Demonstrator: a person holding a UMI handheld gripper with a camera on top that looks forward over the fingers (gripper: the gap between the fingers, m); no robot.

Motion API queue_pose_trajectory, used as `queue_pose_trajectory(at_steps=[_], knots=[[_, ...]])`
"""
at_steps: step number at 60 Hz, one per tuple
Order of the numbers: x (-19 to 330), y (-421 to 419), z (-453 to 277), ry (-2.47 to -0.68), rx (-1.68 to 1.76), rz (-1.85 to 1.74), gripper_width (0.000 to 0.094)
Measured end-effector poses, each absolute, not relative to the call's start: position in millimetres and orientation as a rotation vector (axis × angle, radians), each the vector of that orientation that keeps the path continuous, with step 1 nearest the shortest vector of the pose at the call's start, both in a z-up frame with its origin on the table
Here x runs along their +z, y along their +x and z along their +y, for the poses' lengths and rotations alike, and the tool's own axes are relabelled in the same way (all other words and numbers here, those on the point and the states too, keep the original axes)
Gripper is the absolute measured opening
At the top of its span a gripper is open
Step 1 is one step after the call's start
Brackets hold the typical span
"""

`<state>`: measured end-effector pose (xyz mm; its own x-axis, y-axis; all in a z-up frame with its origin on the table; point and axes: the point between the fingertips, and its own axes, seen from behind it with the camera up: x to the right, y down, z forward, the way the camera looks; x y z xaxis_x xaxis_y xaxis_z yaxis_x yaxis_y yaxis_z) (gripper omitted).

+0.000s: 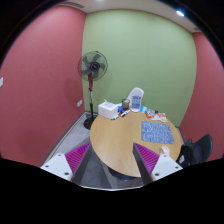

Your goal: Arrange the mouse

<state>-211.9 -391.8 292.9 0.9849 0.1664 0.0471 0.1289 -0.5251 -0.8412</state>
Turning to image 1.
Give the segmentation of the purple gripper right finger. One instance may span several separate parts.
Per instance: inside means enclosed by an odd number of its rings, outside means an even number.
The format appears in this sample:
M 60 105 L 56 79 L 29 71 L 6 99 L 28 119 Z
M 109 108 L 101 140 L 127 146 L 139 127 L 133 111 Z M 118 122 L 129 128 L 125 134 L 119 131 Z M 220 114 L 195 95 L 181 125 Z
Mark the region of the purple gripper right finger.
M 169 155 L 159 155 L 137 143 L 133 144 L 133 155 L 144 185 L 182 169 Z

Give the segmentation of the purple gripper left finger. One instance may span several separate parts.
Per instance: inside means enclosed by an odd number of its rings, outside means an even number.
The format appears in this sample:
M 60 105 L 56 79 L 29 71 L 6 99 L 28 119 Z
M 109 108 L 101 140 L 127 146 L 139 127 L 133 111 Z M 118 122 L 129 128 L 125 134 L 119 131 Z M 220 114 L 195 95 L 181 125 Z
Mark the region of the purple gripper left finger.
M 57 153 L 48 162 L 43 164 L 41 169 L 70 181 L 81 165 L 90 146 L 91 143 L 88 142 L 66 154 Z

